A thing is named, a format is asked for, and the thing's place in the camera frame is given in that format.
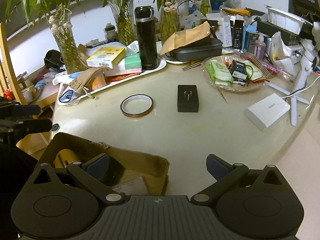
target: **black cloth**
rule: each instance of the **black cloth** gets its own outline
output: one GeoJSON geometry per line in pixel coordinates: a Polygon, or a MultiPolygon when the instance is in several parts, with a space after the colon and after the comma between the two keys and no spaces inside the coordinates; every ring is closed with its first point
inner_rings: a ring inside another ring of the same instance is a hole
{"type": "Polygon", "coordinates": [[[0,145],[0,240],[18,238],[10,209],[36,163],[35,158],[19,148],[0,145]]]}

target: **white plastic bin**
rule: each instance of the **white plastic bin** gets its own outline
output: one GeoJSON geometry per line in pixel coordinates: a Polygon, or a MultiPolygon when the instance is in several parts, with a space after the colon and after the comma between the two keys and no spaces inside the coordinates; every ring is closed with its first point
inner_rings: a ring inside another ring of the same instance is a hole
{"type": "Polygon", "coordinates": [[[270,23],[286,29],[289,32],[300,34],[302,26],[305,23],[303,18],[273,7],[267,7],[267,9],[270,23]]]}

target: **white power bank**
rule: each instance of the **white power bank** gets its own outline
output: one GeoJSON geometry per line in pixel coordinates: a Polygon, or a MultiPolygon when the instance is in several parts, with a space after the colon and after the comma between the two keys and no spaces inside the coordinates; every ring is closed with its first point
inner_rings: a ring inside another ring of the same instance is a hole
{"type": "Polygon", "coordinates": [[[287,102],[277,94],[272,94],[245,109],[244,115],[264,131],[289,110],[290,105],[287,102]]]}

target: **white wall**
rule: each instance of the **white wall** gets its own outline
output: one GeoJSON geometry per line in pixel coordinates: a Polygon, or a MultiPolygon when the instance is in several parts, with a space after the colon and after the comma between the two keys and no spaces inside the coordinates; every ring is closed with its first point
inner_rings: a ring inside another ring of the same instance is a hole
{"type": "MultiPolygon", "coordinates": [[[[134,7],[152,4],[153,0],[135,0],[134,7]]],[[[76,45],[99,39],[105,40],[104,27],[108,22],[116,25],[110,6],[104,8],[101,0],[86,0],[72,10],[71,23],[76,45]]],[[[16,75],[28,74],[44,66],[44,57],[50,49],[58,46],[45,20],[22,31],[8,41],[12,65],[16,75]]]]}
{"type": "MultiPolygon", "coordinates": [[[[135,0],[134,6],[152,4],[153,0],[135,0]]],[[[264,4],[288,10],[288,0],[242,0],[242,7],[249,7],[266,11],[264,4]]],[[[85,44],[90,40],[104,40],[104,27],[108,22],[115,25],[110,7],[102,8],[101,0],[86,0],[82,6],[76,7],[72,12],[71,23],[76,45],[85,44]]],[[[159,17],[156,5],[155,16],[159,17]]],[[[43,67],[44,56],[50,49],[58,49],[55,40],[42,20],[38,25],[24,30],[8,42],[11,60],[16,75],[27,71],[29,74],[43,67]]]]}

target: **white cable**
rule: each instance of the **white cable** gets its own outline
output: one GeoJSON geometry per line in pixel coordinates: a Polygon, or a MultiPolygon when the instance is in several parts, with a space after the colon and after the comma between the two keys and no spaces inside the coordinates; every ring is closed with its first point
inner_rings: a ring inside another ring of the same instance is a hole
{"type": "Polygon", "coordinates": [[[306,87],[306,88],[304,88],[304,89],[302,89],[302,90],[295,91],[292,95],[288,95],[288,96],[283,97],[283,98],[293,97],[293,96],[295,96],[296,94],[298,94],[298,93],[300,93],[300,92],[303,92],[303,91],[309,89],[310,87],[313,86],[313,84],[314,84],[319,78],[320,78],[320,76],[318,76],[318,77],[315,79],[315,81],[314,81],[310,86],[308,86],[308,87],[306,87]]]}

